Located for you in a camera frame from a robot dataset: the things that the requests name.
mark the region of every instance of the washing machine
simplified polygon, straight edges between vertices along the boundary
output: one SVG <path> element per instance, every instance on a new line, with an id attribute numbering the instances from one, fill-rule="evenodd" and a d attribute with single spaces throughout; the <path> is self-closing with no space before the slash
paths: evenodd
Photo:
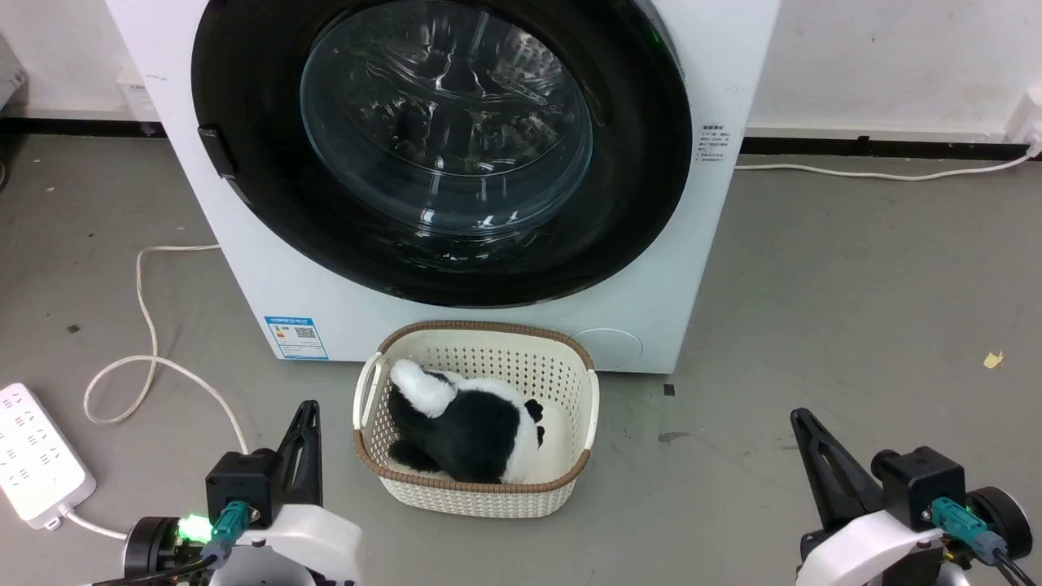
<path id="1" fill-rule="evenodd" d="M 108 0 L 272 351 L 423 320 L 673 371 L 779 0 Z"/>

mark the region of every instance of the basket bottom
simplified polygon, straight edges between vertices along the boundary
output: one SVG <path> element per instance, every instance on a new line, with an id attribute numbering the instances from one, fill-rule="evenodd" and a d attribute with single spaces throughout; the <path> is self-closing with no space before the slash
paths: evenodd
<path id="1" fill-rule="evenodd" d="M 572 437 L 570 433 L 571 425 L 568 424 L 568 414 L 554 402 L 542 401 L 542 405 L 543 420 L 539 424 L 546 430 L 546 434 L 543 436 L 543 445 L 540 446 L 537 453 L 536 464 L 532 467 L 531 473 L 525 479 L 525 484 L 552 482 L 566 474 L 575 463 L 575 459 L 572 458 L 571 454 Z M 406 474 L 446 481 L 452 480 L 445 472 L 420 472 L 407 466 L 402 466 L 391 459 L 388 459 L 384 465 L 392 470 Z"/>

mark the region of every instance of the stuffed animal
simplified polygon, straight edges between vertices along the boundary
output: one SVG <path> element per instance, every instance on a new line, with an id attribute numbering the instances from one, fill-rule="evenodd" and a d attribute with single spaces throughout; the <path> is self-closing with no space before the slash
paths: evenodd
<path id="1" fill-rule="evenodd" d="M 421 472 L 472 483 L 521 484 L 545 430 L 543 407 L 497 379 L 425 370 L 411 360 L 391 368 L 388 410 L 400 438 L 393 460 Z"/>

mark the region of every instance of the laundry basket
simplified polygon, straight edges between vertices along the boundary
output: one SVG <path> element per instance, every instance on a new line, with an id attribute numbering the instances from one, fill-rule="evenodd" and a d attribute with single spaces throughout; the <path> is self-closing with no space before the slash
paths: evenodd
<path id="1" fill-rule="evenodd" d="M 400 359 L 467 377 L 500 379 L 539 400 L 546 434 L 529 479 L 534 484 L 455 482 L 391 460 L 388 448 L 398 431 L 388 412 L 389 373 Z M 392 334 L 363 367 L 354 391 L 354 445 L 388 491 L 406 505 L 476 517 L 542 517 L 565 504 L 586 467 L 599 400 L 593 361 L 568 336 L 479 321 L 416 323 Z"/>

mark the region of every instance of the front-loading washing machine door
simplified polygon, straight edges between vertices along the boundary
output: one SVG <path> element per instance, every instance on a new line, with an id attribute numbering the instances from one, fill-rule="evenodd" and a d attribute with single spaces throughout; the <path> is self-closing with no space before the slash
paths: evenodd
<path id="1" fill-rule="evenodd" d="M 629 0 L 212 0 L 192 90 L 215 167 L 274 233 L 431 304 L 611 276 L 691 163 L 676 60 Z"/>

